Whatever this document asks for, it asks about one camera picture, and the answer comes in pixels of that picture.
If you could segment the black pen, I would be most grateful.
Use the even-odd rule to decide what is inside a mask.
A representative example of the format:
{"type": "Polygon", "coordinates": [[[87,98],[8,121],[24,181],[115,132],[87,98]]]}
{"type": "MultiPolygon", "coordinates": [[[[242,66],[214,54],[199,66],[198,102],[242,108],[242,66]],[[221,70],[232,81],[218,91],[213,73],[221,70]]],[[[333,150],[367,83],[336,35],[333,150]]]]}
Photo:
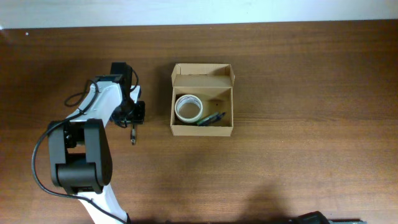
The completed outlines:
{"type": "Polygon", "coordinates": [[[134,146],[136,144],[136,125],[135,124],[131,124],[130,139],[131,139],[131,144],[134,146]]]}

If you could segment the white masking tape roll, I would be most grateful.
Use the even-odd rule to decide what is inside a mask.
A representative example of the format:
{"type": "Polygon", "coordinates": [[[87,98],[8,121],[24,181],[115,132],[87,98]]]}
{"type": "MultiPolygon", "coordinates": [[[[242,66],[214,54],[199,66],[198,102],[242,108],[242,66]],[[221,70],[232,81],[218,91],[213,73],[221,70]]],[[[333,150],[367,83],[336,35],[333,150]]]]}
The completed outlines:
{"type": "Polygon", "coordinates": [[[175,115],[183,123],[196,123],[203,114],[203,103],[195,95],[183,95],[174,106],[175,115]]]}

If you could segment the black and white marker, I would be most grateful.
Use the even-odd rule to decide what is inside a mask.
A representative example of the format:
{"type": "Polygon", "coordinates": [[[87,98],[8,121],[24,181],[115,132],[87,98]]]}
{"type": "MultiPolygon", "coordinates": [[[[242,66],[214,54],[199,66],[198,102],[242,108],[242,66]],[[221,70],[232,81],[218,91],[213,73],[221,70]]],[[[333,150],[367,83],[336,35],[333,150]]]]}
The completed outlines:
{"type": "Polygon", "coordinates": [[[201,126],[202,124],[209,122],[211,119],[215,118],[217,115],[219,115],[219,112],[215,112],[199,121],[196,122],[197,126],[201,126]]]}

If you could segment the blue pen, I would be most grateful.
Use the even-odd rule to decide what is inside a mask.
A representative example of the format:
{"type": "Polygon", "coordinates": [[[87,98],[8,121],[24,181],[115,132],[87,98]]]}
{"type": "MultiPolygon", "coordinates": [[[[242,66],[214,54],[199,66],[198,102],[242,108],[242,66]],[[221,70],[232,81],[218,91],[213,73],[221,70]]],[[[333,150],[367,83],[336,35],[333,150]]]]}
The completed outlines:
{"type": "Polygon", "coordinates": [[[219,115],[217,115],[215,118],[211,119],[209,122],[202,124],[202,126],[209,126],[210,124],[218,122],[225,116],[225,114],[226,114],[225,112],[219,113],[219,115]]]}

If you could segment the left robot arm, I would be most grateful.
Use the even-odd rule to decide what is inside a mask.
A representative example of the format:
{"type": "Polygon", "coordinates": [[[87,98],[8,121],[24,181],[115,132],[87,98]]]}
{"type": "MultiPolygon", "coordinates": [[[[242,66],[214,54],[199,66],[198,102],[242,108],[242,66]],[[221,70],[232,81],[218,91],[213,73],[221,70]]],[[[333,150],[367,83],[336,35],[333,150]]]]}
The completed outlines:
{"type": "Polygon", "coordinates": [[[50,176],[64,198],[79,200],[95,223],[130,223],[111,187],[113,161],[105,127],[108,122],[131,128],[144,122],[139,78],[125,62],[113,62],[108,75],[88,80],[77,109],[49,124],[50,176]]]}

